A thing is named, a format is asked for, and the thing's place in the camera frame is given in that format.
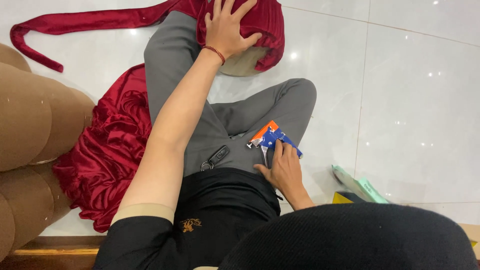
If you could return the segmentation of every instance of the person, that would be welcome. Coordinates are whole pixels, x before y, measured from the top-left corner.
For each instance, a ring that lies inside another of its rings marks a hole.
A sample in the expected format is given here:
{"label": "person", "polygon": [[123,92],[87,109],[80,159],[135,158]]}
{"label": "person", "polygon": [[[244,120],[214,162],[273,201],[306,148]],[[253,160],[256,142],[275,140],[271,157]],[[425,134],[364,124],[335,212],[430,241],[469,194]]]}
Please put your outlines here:
{"label": "person", "polygon": [[[240,20],[257,1],[248,0],[235,12],[234,0],[223,7],[221,2],[215,0],[213,14],[205,17],[206,45],[229,58],[261,37],[240,35]],[[147,44],[152,132],[99,249],[96,269],[218,267],[240,239],[279,216],[275,188],[295,210],[314,206],[295,148],[276,143],[269,169],[260,150],[246,145],[271,120],[298,145],[315,106],[315,86],[290,79],[246,100],[209,104],[222,59],[199,47],[196,25],[195,19],[171,12]],[[201,171],[224,145],[230,153]]]}
{"label": "person", "polygon": [[[206,44],[224,57],[246,50],[234,0],[215,0]],[[395,204],[314,206],[301,181],[295,148],[276,142],[271,168],[249,138],[274,120],[298,145],[316,90],[291,79],[246,100],[209,104],[222,59],[195,41],[196,20],[170,13],[145,49],[153,129],[143,159],[94,269],[167,270],[449,270],[477,269],[468,237],[452,220]],[[232,135],[245,133],[236,139]],[[221,146],[230,153],[201,165]],[[275,188],[295,210],[278,217]]]}

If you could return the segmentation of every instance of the car key fob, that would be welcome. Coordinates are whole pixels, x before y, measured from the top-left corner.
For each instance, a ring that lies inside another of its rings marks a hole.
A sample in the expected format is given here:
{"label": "car key fob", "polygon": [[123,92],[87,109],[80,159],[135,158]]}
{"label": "car key fob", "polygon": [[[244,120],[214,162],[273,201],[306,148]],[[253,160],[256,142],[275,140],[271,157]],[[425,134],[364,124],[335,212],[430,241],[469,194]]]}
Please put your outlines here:
{"label": "car key fob", "polygon": [[220,147],[215,154],[212,155],[211,158],[208,159],[208,163],[212,166],[212,168],[217,165],[224,157],[226,157],[230,153],[230,149],[228,146],[224,145]]}

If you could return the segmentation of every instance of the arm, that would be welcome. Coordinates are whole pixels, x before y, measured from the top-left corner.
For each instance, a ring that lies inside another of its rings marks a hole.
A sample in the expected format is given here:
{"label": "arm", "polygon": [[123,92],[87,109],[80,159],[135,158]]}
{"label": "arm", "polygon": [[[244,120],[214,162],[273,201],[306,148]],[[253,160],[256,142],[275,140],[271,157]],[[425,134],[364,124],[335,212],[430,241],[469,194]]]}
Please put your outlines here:
{"label": "arm", "polygon": [[262,164],[255,164],[254,168],[280,190],[293,210],[315,206],[301,181],[300,160],[292,145],[277,140],[272,169]]}
{"label": "arm", "polygon": [[[206,44],[216,48],[225,58],[251,47],[261,37],[240,35],[240,20],[256,4],[248,0],[231,14],[234,0],[215,0],[213,20],[207,13]],[[200,119],[212,86],[222,64],[213,51],[203,49],[193,66],[180,81],[160,110],[148,138],[145,153],[119,209],[140,203],[177,207],[183,177],[183,155]]]}

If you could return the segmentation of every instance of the hand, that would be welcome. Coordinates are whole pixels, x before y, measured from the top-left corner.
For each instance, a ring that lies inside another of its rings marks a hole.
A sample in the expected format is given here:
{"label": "hand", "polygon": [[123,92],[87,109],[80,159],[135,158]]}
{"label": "hand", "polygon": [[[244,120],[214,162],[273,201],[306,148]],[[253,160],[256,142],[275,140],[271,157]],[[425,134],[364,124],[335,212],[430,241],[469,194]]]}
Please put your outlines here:
{"label": "hand", "polygon": [[243,3],[235,13],[232,7],[235,0],[225,0],[222,9],[222,0],[213,0],[213,19],[211,14],[205,15],[207,27],[205,44],[217,49],[225,59],[234,54],[241,53],[253,46],[262,37],[261,33],[255,33],[248,38],[240,35],[240,20],[255,6],[257,0],[248,0]]}
{"label": "hand", "polygon": [[285,196],[294,210],[314,206],[301,181],[300,160],[297,149],[277,139],[272,169],[262,164],[253,166]]}

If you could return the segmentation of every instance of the black knit fabric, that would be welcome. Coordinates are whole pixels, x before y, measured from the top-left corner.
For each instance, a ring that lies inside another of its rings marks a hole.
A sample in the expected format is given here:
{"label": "black knit fabric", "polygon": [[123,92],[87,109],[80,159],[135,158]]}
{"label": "black knit fabric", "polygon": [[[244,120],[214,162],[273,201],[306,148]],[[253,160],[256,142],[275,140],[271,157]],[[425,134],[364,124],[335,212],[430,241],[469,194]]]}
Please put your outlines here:
{"label": "black knit fabric", "polygon": [[470,241],[437,213],[374,203],[295,211],[248,234],[219,270],[477,270]]}

